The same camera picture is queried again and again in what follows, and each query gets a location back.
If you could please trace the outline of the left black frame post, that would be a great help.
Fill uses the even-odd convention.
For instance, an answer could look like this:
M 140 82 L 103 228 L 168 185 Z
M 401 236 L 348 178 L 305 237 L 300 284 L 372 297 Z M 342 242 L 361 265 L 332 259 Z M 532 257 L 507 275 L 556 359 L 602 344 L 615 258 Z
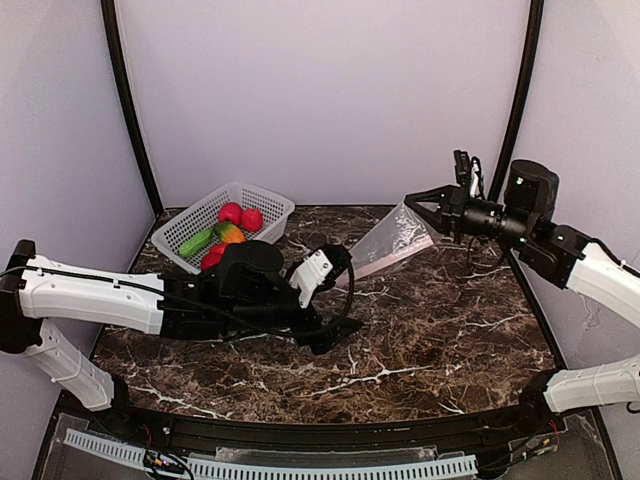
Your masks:
M 164 205 L 152 172 L 136 107 L 134 105 L 134 97 L 129 82 L 120 35 L 116 2 L 114 0 L 101 0 L 100 7 L 113 78 L 130 145 L 152 212 L 155 218 L 159 218 L 164 212 Z

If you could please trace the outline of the white perforated plastic basket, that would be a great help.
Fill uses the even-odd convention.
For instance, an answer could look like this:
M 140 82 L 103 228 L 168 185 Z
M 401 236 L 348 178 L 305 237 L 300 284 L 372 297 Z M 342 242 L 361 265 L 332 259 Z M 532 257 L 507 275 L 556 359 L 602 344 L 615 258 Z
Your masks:
M 295 210 L 295 204 L 272 191 L 247 183 L 227 183 L 207 194 L 185 209 L 152 234 L 151 242 L 157 250 L 183 270 L 197 274 L 202 259 L 210 249 L 222 240 L 214 232 L 221 209 L 228 203 L 238 204 L 242 210 L 253 209 L 262 215 L 262 228 L 249 232 L 243 227 L 247 240 L 262 240 L 273 244 L 284 234 L 287 219 Z M 202 232 L 209 230 L 209 242 L 192 255 L 180 254 L 184 243 L 193 237 L 204 239 Z

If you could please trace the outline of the red toy orange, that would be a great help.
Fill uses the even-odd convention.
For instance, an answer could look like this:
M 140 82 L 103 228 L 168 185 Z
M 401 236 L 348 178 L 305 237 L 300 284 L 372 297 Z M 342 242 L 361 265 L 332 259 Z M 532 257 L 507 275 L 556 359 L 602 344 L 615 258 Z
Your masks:
M 262 212 L 257 208 L 245 209 L 242 216 L 242 228 L 248 232 L 259 232 L 264 226 Z

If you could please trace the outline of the black frame post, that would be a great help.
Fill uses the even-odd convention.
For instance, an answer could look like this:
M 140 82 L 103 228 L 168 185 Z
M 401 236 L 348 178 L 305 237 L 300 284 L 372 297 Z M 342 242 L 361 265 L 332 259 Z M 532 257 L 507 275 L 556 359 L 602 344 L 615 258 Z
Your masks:
M 136 107 L 134 105 L 134 97 L 129 82 L 120 35 L 116 2 L 114 0 L 101 0 L 100 7 L 113 78 L 130 145 L 152 212 L 155 218 L 159 218 L 164 212 L 164 205 L 152 172 Z
M 499 199 L 518 139 L 535 66 L 543 20 L 544 3 L 544 0 L 531 0 L 529 4 L 518 77 L 504 138 L 489 189 L 488 199 L 490 201 L 497 201 Z

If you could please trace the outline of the red orange toy mango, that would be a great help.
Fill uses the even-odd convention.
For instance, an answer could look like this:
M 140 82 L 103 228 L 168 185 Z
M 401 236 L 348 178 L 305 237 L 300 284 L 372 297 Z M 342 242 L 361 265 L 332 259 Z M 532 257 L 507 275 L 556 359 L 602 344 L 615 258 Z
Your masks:
M 229 243 L 221 243 L 221 244 L 214 245 L 210 249 L 210 253 L 213 253 L 216 255 L 223 255 L 228 246 L 229 246 Z

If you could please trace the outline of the right black frame post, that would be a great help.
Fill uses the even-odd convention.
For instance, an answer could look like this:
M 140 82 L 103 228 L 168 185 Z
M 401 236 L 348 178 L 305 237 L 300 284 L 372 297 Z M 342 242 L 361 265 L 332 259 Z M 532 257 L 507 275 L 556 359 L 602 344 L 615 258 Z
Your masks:
M 497 201 L 499 199 L 518 139 L 535 66 L 543 20 L 544 3 L 544 0 L 531 0 L 529 4 L 518 77 L 504 138 L 489 189 L 488 199 L 490 201 Z

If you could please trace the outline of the green toy cucumber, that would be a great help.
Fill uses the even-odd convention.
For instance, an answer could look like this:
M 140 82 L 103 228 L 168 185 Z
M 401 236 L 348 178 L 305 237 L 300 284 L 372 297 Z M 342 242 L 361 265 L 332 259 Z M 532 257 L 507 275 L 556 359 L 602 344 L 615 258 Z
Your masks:
M 181 258 L 190 258 L 193 255 L 200 252 L 211 241 L 213 236 L 212 229 L 203 230 L 189 240 L 185 241 L 178 250 L 178 254 Z

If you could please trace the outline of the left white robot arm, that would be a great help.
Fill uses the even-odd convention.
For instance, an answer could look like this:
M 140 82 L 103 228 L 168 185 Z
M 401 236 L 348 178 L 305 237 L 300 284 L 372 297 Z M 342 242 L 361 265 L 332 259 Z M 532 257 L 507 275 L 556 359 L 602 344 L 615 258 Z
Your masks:
M 326 244 L 284 266 L 281 251 L 252 240 L 213 252 L 198 274 L 103 272 L 58 264 L 22 240 L 1 274 L 1 350 L 32 359 L 89 411 L 128 413 L 126 382 L 99 369 L 52 323 L 55 317 L 126 327 L 173 340 L 268 334 L 316 354 L 356 333 L 354 291 L 329 321 L 312 302 L 341 276 L 355 282 L 349 251 Z

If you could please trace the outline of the red toy apple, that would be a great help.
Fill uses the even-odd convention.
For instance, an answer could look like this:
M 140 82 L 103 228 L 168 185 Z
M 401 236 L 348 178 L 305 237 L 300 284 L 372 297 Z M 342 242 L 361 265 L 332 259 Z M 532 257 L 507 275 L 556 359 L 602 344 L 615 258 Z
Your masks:
M 218 221 L 230 222 L 235 226 L 240 226 L 242 223 L 243 208 L 235 202 L 228 202 L 224 204 L 218 213 Z

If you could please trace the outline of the dark red toy fruit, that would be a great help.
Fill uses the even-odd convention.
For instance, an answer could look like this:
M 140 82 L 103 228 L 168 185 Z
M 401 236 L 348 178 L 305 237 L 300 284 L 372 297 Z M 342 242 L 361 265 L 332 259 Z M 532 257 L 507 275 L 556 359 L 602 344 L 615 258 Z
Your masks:
M 201 271 L 205 272 L 221 262 L 222 254 L 219 252 L 209 252 L 201 261 Z

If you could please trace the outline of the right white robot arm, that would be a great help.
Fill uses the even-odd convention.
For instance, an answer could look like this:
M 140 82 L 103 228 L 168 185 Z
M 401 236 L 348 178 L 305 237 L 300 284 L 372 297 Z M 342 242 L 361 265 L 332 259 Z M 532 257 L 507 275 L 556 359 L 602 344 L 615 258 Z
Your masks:
M 484 237 L 542 279 L 588 297 L 639 324 L 639 273 L 601 240 L 553 222 L 558 176 L 531 160 L 512 162 L 503 203 L 482 198 L 477 158 L 454 153 L 453 185 L 406 195 L 405 205 L 438 233 L 459 242 Z M 582 407 L 634 403 L 639 399 L 639 359 L 579 370 L 545 371 L 522 391 L 520 406 L 531 417 Z

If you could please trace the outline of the green orange toy mango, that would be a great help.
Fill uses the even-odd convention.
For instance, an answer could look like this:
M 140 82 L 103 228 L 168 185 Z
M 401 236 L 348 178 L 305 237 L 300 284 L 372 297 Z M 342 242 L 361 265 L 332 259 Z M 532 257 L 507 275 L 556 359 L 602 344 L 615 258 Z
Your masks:
M 222 243 L 244 243 L 246 237 L 243 231 L 231 221 L 218 222 L 213 226 L 213 232 Z

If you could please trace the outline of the black front frame rail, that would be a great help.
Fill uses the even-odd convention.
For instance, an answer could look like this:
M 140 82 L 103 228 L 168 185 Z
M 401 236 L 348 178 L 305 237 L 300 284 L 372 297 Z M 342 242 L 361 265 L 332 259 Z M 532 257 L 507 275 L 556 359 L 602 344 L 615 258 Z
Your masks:
M 516 428 L 519 409 L 440 419 L 371 424 L 269 424 L 213 420 L 131 407 L 126 414 L 94 413 L 92 421 L 116 438 L 174 451 L 217 448 L 304 453 L 356 452 L 435 446 L 440 451 L 503 451 L 529 434 Z

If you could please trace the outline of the clear dotted zip top bag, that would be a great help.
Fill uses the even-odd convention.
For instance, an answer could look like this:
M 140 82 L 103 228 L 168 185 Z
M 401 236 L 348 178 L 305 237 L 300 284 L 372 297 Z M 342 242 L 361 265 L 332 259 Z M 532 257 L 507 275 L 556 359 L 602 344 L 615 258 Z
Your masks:
M 355 279 L 396 266 L 435 246 L 440 238 L 428 223 L 400 202 L 350 249 Z

